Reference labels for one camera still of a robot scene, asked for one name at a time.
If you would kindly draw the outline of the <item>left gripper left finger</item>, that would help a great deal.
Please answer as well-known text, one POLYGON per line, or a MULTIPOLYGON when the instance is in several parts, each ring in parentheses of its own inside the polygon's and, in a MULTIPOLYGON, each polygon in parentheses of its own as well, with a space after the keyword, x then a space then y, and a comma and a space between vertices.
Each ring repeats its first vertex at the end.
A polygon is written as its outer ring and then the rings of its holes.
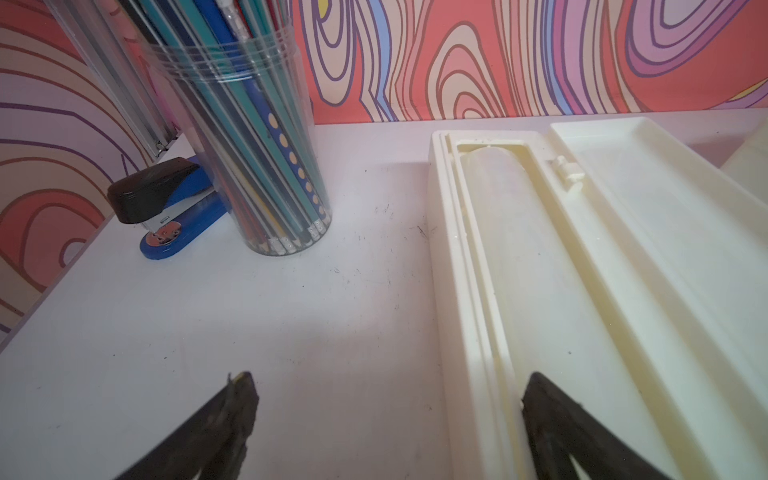
POLYGON ((229 376, 214 397, 121 479, 236 479, 254 430, 259 396, 252 375, 229 376))

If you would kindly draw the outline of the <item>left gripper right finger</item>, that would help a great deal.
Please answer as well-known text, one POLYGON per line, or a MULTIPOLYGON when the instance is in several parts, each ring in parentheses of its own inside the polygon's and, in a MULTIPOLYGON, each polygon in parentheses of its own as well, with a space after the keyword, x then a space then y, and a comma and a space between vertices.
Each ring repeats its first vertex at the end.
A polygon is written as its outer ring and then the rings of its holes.
POLYGON ((667 477, 542 373, 531 374, 522 403, 540 479, 577 479, 578 469, 591 479, 667 477))

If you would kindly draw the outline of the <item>white wrap dispenser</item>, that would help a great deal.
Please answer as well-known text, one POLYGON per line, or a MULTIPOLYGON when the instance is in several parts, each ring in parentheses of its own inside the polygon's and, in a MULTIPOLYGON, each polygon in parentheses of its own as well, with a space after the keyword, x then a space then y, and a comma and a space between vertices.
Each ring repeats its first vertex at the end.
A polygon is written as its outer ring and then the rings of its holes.
POLYGON ((764 121, 722 165, 721 171, 768 203, 768 126, 764 121))
POLYGON ((427 217, 453 473, 536 479, 462 158, 519 149, 679 479, 767 475, 767 207, 643 117, 442 130, 427 217))

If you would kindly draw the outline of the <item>plastic wrap roll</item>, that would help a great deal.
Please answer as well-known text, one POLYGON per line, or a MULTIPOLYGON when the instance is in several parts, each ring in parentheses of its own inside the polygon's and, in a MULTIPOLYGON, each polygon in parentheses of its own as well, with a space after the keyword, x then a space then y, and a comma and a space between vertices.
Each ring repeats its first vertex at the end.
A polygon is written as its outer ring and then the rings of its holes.
POLYGON ((648 412, 521 150, 462 158, 517 387, 539 372, 641 457, 682 474, 648 412))

